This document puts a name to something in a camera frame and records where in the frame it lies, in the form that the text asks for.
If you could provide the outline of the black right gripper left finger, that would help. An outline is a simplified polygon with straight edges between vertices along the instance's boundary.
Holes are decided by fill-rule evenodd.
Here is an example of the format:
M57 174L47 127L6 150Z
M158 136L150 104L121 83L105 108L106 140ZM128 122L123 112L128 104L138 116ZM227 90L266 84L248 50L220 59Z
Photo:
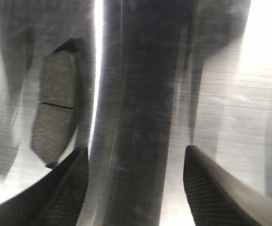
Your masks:
M0 226L76 225L88 173L88 150L78 147L37 183L0 204Z

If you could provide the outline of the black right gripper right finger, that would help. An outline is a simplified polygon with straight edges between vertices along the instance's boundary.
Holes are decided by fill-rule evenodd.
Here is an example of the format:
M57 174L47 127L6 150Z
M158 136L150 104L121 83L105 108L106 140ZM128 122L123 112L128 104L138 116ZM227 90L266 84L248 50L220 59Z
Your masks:
M272 199L194 145L185 149L183 182L197 226L272 226Z

